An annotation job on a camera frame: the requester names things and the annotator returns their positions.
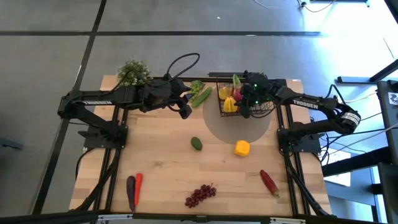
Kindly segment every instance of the yellow fruit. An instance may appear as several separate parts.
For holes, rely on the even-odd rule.
[[[238,106],[235,106],[236,100],[232,96],[229,96],[224,101],[224,112],[236,112],[238,110]]]
[[[230,89],[227,87],[220,88],[220,90],[218,90],[218,97],[222,100],[225,100],[227,97],[229,97],[230,92]]]
[[[239,140],[236,142],[234,153],[239,156],[247,156],[250,152],[250,144],[247,141]]]

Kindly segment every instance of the concrete floor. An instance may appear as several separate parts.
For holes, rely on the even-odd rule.
[[[102,76],[115,74],[128,58],[145,61],[152,74],[160,76],[173,59],[198,52],[201,60],[186,76],[264,70],[270,78],[301,79],[306,93],[325,95],[337,76],[371,76],[398,55],[393,43],[398,28],[382,0],[372,0],[370,8],[361,2],[339,2],[316,14],[301,11],[294,0],[259,1],[277,8],[243,0],[113,0],[106,5],[99,29],[323,31],[328,36],[97,37],[81,89],[97,90]],[[91,30],[99,5],[99,0],[0,0],[0,30]],[[87,37],[0,37],[0,136],[25,145],[23,151],[0,150],[2,217],[29,212],[60,121],[56,114],[60,97],[73,85],[87,41]],[[350,100],[374,86],[339,88]],[[370,97],[353,106],[368,117],[379,112],[378,104]],[[323,118],[315,111],[311,114]],[[379,116],[358,130],[381,127]],[[45,213],[68,209],[83,145],[80,129],[72,125],[68,129]],[[369,151],[386,144],[382,135],[355,146]],[[332,210],[345,216],[333,205]]]

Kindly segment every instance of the grape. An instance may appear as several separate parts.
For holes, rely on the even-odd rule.
[[[206,198],[214,197],[216,195],[216,188],[212,185],[203,184],[199,189],[195,189],[191,197],[185,199],[185,206],[193,208],[199,205],[199,202],[204,201]]]

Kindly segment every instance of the wooden tabletop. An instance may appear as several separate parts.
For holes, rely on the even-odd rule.
[[[116,77],[106,75],[102,90],[110,90]],[[287,80],[287,85],[302,92],[300,80]],[[288,127],[284,112],[284,123]],[[202,106],[193,109],[188,119],[163,110],[141,113],[130,111],[126,147],[122,150],[114,189],[112,212],[130,213],[126,195],[126,179],[143,173],[137,213],[259,215],[289,217],[292,215],[289,189],[283,157],[278,153],[276,112],[266,133],[251,143],[247,157],[233,154],[234,145],[217,139],[206,127]],[[95,113],[111,120],[113,106],[97,106]],[[308,109],[292,105],[294,121],[310,121]],[[197,136],[203,143],[202,151],[195,151],[190,139]],[[317,202],[331,212],[319,161],[311,154],[301,153],[305,183]],[[95,149],[81,161],[70,208],[79,206],[98,182],[104,149]],[[280,190],[275,198],[259,176],[264,169]],[[195,208],[184,205],[185,198],[202,184],[217,188],[217,195]],[[298,209],[303,213],[299,189],[295,186]],[[103,190],[100,208],[104,208],[108,186]]]

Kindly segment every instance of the green plant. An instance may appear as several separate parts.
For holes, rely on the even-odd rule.
[[[129,59],[122,67],[118,68],[118,81],[123,79],[121,86],[143,85],[152,79],[149,75],[150,71],[143,61]]]

